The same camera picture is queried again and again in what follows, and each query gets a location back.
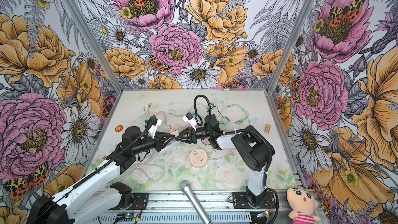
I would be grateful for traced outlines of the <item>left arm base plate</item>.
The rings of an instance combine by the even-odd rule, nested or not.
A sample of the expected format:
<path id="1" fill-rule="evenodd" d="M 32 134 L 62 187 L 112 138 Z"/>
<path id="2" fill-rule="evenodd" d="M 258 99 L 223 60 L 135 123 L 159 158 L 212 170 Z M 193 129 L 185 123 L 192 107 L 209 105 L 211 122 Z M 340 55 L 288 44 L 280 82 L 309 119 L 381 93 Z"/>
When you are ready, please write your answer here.
<path id="1" fill-rule="evenodd" d="M 131 201 L 127 207 L 121 207 L 121 210 L 146 210 L 149 202 L 149 193 L 133 192 Z"/>

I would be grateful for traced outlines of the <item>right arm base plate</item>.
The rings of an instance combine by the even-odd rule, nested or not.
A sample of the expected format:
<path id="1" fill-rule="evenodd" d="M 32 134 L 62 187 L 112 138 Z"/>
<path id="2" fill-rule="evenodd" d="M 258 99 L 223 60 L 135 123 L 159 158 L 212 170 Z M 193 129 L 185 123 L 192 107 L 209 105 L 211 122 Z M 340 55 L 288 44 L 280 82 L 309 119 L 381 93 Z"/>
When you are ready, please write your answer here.
<path id="1" fill-rule="evenodd" d="M 255 196 L 250 192 L 233 192 L 232 203 L 235 209 L 266 209 L 276 206 L 276 197 L 270 191 Z"/>

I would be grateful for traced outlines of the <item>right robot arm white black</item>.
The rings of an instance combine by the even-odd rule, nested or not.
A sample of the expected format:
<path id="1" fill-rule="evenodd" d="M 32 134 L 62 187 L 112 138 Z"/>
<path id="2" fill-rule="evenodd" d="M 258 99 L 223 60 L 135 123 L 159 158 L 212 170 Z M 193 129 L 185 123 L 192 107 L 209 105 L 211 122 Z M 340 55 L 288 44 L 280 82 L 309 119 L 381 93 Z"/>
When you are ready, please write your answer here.
<path id="1" fill-rule="evenodd" d="M 197 108 L 197 100 L 200 98 L 203 98 L 208 106 L 208 113 L 204 118 L 199 115 Z M 211 103 L 205 95 L 199 94 L 194 98 L 193 108 L 194 113 L 187 113 L 183 118 L 190 126 L 181 131 L 175 140 L 196 144 L 198 140 L 208 139 L 213 149 L 236 149 L 246 166 L 251 169 L 246 186 L 248 204 L 253 208 L 259 208 L 269 191 L 266 180 L 275 154 L 274 147 L 252 125 L 228 132 L 221 130 L 219 121 L 212 113 Z"/>

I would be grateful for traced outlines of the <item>pink plug charger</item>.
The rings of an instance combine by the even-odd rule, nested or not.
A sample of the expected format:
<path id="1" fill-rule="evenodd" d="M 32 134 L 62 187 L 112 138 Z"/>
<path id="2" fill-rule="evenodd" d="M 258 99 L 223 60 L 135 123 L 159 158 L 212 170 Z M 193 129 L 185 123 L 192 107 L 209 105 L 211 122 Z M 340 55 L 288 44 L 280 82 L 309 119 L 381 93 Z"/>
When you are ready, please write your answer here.
<path id="1" fill-rule="evenodd" d="M 170 134 L 174 135 L 175 137 L 179 136 L 179 132 L 177 130 L 171 130 Z"/>

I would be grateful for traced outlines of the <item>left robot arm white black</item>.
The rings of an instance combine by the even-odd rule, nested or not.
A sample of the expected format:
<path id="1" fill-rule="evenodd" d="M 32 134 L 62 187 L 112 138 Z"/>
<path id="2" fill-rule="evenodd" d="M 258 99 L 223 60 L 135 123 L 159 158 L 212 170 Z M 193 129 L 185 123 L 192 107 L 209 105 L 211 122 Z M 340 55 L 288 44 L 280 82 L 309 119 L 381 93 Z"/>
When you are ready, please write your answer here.
<path id="1" fill-rule="evenodd" d="M 85 224 L 102 212 L 131 203 L 131 189 L 115 183 L 109 190 L 96 193 L 122 175 L 142 152 L 161 151 L 175 135 L 158 131 L 161 120 L 151 116 L 145 129 L 126 128 L 121 142 L 97 168 L 78 182 L 52 197 L 40 197 L 31 208 L 29 224 Z"/>

